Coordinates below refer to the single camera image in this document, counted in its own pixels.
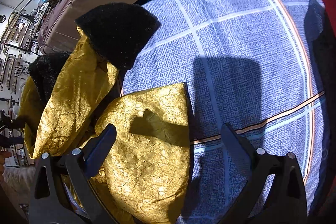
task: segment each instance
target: silver screw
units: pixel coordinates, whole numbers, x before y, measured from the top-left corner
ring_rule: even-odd
[[[81,153],[81,149],[80,148],[75,148],[74,150],[72,150],[72,154],[74,156],[79,155],[80,153]]]
[[[49,153],[45,152],[42,154],[42,159],[46,159],[49,157]]]
[[[290,159],[295,159],[295,154],[293,152],[289,152],[288,156]]]
[[[257,153],[258,153],[259,155],[263,155],[263,154],[266,153],[266,151],[265,151],[265,149],[263,149],[263,148],[257,148]]]

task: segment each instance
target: curved metal rod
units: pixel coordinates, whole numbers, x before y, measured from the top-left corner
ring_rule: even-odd
[[[9,17],[8,17],[8,29],[10,29],[11,31],[14,31],[15,32],[15,30],[13,29],[13,28],[11,28],[11,26],[10,26],[10,23],[9,23],[9,20],[10,20],[10,18],[11,18],[11,15],[13,14],[13,12],[17,9],[17,7],[19,7],[20,6],[20,4],[22,3],[22,2],[24,2],[25,0],[22,0],[14,9],[13,9],[13,11],[11,12],[11,14],[9,15]],[[25,35],[25,34],[21,34],[22,36],[24,36],[24,37],[26,37],[26,38],[29,38],[29,39],[31,39],[31,40],[33,40],[33,41],[37,41],[37,40],[35,40],[35,39],[33,39],[32,37],[30,37],[30,36],[28,36],[28,35]],[[9,57],[9,58],[14,58],[15,60],[18,60],[18,61],[22,61],[22,62],[25,62],[25,63],[28,63],[28,64],[30,64],[31,62],[28,62],[28,61],[26,61],[26,60],[21,60],[21,59],[18,59],[18,58],[16,58],[16,57],[13,57],[13,56],[10,56],[10,55],[8,55],[8,54],[6,54],[6,51],[7,51],[7,47],[4,47],[4,41],[2,41],[2,43],[1,43],[1,50],[2,50],[2,53],[5,55],[5,56],[7,56],[7,57]]]

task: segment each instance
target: finger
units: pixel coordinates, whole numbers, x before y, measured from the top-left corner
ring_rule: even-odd
[[[12,153],[9,151],[2,151],[0,152],[0,156],[3,156],[6,159],[6,158],[10,158],[12,156]]]

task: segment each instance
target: round black object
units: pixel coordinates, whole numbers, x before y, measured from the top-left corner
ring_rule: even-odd
[[[5,15],[0,15],[0,23],[5,22],[6,16]]]

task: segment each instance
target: blue towel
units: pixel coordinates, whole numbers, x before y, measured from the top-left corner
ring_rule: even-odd
[[[323,30],[322,0],[154,0],[143,7],[162,26],[127,72],[124,94],[186,82],[194,114],[192,178],[177,223],[216,223],[246,182],[221,143],[226,122],[256,148],[296,154],[309,210],[329,134],[312,52]]]

